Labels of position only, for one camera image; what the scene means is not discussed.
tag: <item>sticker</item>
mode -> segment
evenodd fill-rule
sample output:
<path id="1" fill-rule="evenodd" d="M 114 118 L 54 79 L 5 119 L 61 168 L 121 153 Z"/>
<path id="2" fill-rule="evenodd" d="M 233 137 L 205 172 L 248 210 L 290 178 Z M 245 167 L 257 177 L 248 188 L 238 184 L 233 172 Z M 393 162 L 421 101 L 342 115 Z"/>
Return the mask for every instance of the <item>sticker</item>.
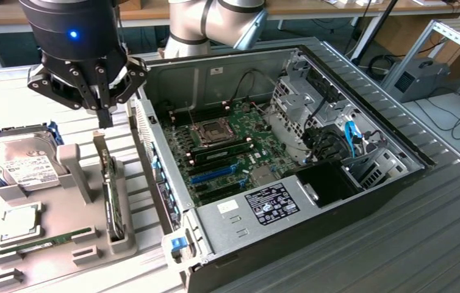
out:
<path id="1" fill-rule="evenodd" d="M 218 153 L 218 154 L 213 154 L 213 155 L 205 157 L 205 159 L 206 159 L 206 160 L 214 159 L 216 157 L 222 157 L 222 156 L 225 156 L 226 154 L 228 154 L 228 152 L 224 151 L 224 152 L 221 152 L 221 153 Z"/>
<path id="2" fill-rule="evenodd" d="M 249 156 L 249 160 L 252 161 L 252 164 L 256 164 L 256 161 L 254 161 L 254 159 L 253 159 L 253 156 L 249 154 L 248 155 Z"/>
<path id="3" fill-rule="evenodd" d="M 218 212 L 224 214 L 225 212 L 229 212 L 237 209 L 238 205 L 237 205 L 236 200 L 230 200 L 230 201 L 226 201 L 225 203 L 218 204 L 216 207 L 218 208 Z"/>
<path id="4" fill-rule="evenodd" d="M 212 68 L 210 75 L 216 75 L 216 74 L 221 74 L 221 73 L 224 73 L 224 67 Z"/>
<path id="5" fill-rule="evenodd" d="M 40 245 L 36 245 L 33 247 L 28 247 L 25 249 L 21 249 L 21 250 L 17 251 L 17 253 L 22 254 L 22 253 L 33 252 L 36 250 L 44 249 L 46 247 L 50 247 L 52 245 L 53 245 L 53 243 L 48 242 L 48 243 L 40 244 Z"/>
<path id="6" fill-rule="evenodd" d="M 254 216 L 264 226 L 300 212 L 284 184 L 278 183 L 245 196 Z"/>
<path id="7" fill-rule="evenodd" d="M 21 187 L 57 181 L 57 173 L 48 156 L 26 157 L 5 162 L 5 168 Z"/>

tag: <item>hard drive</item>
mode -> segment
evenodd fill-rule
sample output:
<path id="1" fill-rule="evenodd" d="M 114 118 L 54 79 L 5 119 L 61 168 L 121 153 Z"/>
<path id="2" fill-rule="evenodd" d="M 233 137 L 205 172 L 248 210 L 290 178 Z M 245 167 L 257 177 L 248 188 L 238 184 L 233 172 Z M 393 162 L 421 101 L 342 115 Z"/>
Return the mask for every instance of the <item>hard drive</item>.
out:
<path id="1" fill-rule="evenodd" d="M 57 162 L 57 146 L 62 144 L 52 122 L 0 130 L 0 181 L 17 184 L 25 191 L 57 186 L 58 176 L 68 174 Z"/>

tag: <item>cpu socket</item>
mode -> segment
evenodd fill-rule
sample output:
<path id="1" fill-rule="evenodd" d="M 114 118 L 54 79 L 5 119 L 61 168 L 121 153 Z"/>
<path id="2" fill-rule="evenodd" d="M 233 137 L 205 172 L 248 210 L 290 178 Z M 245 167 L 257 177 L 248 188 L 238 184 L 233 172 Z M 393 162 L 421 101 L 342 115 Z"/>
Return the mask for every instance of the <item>cpu socket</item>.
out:
<path id="1" fill-rule="evenodd" d="M 228 119 L 220 118 L 217 121 L 198 123 L 196 130 L 201 144 L 210 147 L 218 142 L 234 139 L 234 132 L 230 129 Z"/>

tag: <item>green circuit board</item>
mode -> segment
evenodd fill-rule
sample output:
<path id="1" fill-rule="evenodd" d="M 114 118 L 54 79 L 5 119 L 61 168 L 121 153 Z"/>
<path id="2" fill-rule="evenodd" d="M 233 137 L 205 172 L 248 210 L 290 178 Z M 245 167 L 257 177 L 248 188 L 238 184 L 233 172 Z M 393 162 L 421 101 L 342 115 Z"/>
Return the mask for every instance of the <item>green circuit board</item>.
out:
<path id="1" fill-rule="evenodd" d="M 201 138 L 198 129 L 202 129 L 204 126 L 208 129 L 212 125 L 216 125 L 218 129 L 220 125 L 229 127 L 229 133 L 225 135 L 230 136 L 230 141 L 250 138 L 250 142 L 245 142 L 244 148 L 238 146 L 240 153 L 234 156 L 228 155 L 225 151 L 216 151 L 216 153 L 226 154 L 229 157 L 221 160 L 218 158 L 210 159 L 212 162 L 204 166 L 209 168 L 210 165 L 217 165 L 218 167 L 192 175 L 190 171 L 197 166 L 192 166 L 188 153 L 192 150 L 204 151 L 210 149 L 210 146 L 206 145 L 205 140 Z M 296 162 L 285 151 L 285 145 L 282 145 L 269 130 L 268 123 L 262 119 L 258 110 L 250 107 L 249 104 L 234 103 L 226 117 L 197 121 L 196 125 L 192 123 L 176 127 L 166 125 L 164 127 L 164 135 L 197 206 L 262 185 L 252 176 L 253 170 L 257 168 L 261 167 L 261 170 L 268 169 L 269 175 L 272 175 L 269 178 L 280 179 L 281 174 L 296 167 Z M 225 166 L 225 168 L 228 166 L 233 167 L 232 173 L 192 184 L 192 178 L 216 172 L 220 170 L 220 166 Z"/>

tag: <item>pcie slot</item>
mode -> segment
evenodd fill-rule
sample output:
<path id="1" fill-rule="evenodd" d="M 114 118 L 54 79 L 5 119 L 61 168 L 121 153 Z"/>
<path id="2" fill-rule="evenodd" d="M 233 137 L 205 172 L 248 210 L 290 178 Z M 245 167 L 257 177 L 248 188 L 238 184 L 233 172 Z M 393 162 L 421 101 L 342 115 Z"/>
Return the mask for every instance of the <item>pcie slot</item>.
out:
<path id="1" fill-rule="evenodd" d="M 229 160 L 218 160 L 210 164 L 205 164 L 197 167 L 193 167 L 189 171 L 188 171 L 188 175 L 193 176 L 197 175 L 200 173 L 208 172 L 210 170 L 214 170 L 217 168 L 222 168 L 222 167 L 229 167 L 230 166 L 230 162 Z"/>
<path id="2" fill-rule="evenodd" d="M 237 170 L 237 165 L 234 164 L 230 167 L 225 167 L 222 169 L 214 170 L 213 172 L 209 172 L 208 174 L 192 177 L 190 183 L 192 184 L 202 183 L 202 182 L 212 180 L 217 177 L 230 175 L 234 173 L 236 170 Z"/>
<path id="3" fill-rule="evenodd" d="M 237 190 L 241 188 L 241 184 L 240 183 L 233 183 L 226 185 L 225 187 L 221 187 L 213 191 L 209 191 L 204 194 L 198 194 L 198 199 L 200 200 L 209 200 L 210 198 L 214 197 L 222 197 L 224 195 L 226 195 L 229 192 Z"/>

